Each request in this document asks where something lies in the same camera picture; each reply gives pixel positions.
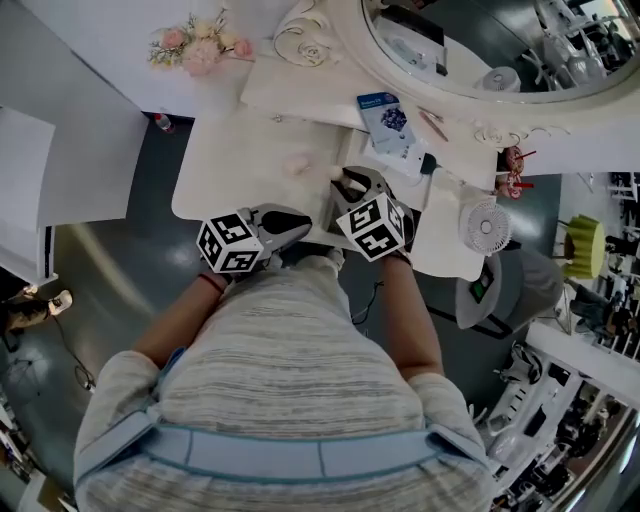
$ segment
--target black cable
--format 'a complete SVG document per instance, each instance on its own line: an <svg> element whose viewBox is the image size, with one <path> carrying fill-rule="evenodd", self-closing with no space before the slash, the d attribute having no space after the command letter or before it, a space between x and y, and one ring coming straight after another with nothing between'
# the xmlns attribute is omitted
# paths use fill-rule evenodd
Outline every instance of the black cable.
<svg viewBox="0 0 640 512"><path fill-rule="evenodd" d="M351 317L351 321L353 322L353 325L362 325L367 321L367 318L369 318L369 311L371 311L371 306L373 306L373 303L376 300L376 295L378 294L378 288L381 286L384 286L384 281L377 281L376 283L374 283L373 294L371 295L371 300L369 300L369 304L367 304L362 311L360 311L359 313L356 313ZM364 318L361 321L356 322L355 319L362 314L364 314Z"/></svg>
<svg viewBox="0 0 640 512"><path fill-rule="evenodd" d="M58 330L60 331L60 338L62 339L62 345L64 346L65 350L69 352L71 357L75 359L77 363L76 366L73 368L73 373L76 377L76 381L78 382L78 384L80 384L80 386L82 386L83 389L86 389L86 390L89 390L90 388L95 387L96 381L93 374L87 369L87 367L84 364L82 364L82 361L78 359L78 356L76 356L75 352L71 350L71 348L67 344L67 339L64 335L64 329L62 328L62 324L60 324L60 321L55 316L51 315L51 318L53 318L53 321L58 326Z"/></svg>

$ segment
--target wrist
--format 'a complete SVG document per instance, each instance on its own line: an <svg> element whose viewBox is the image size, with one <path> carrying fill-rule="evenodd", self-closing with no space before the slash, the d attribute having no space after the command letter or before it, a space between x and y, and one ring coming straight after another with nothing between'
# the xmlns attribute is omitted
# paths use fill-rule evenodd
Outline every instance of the wrist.
<svg viewBox="0 0 640 512"><path fill-rule="evenodd" d="M411 260L409 259L409 255L404 250L397 250L392 252L391 254L387 254L383 259L383 263L385 265L391 266L408 266L413 269L413 265Z"/></svg>
<svg viewBox="0 0 640 512"><path fill-rule="evenodd" d="M215 274L210 270L201 272L198 275L198 280L207 283L207 285L215 289L220 295L224 294L227 286L229 286L228 281L223 276Z"/></svg>

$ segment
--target gray striped shirt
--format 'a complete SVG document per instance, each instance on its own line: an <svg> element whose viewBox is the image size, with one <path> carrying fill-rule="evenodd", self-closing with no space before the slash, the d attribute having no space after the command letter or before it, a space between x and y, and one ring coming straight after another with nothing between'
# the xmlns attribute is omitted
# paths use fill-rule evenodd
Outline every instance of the gray striped shirt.
<svg viewBox="0 0 640 512"><path fill-rule="evenodd" d="M100 373L79 450L149 399L158 368L135 352ZM460 391L425 374L405 382L352 325L330 272L298 267L236 286L169 372L154 406L169 422L271 438L330 438L424 426L424 417L481 444ZM145 457L87 478L81 510L485 511L493 479L472 463L434 460L370 480L259 485L191 475Z"/></svg>

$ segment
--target white cabinet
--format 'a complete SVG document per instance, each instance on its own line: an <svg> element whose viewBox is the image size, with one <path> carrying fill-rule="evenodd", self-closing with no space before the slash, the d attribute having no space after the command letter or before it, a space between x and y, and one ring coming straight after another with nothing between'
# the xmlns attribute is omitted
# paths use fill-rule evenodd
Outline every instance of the white cabinet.
<svg viewBox="0 0 640 512"><path fill-rule="evenodd" d="M0 1L0 265L53 276L53 227L123 218L148 124L23 6Z"/></svg>

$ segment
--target harness strap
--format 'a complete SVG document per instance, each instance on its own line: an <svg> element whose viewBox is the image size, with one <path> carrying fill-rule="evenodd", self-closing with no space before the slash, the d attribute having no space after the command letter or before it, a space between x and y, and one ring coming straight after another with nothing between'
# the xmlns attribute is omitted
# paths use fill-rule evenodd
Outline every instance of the harness strap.
<svg viewBox="0 0 640 512"><path fill-rule="evenodd" d="M487 465L483 447L438 425L425 430L343 439L264 439L155 424L145 412L138 411L79 454L75 486L116 458L124 460L136 454L194 474L264 484L371 478L424 464L442 455Z"/></svg>

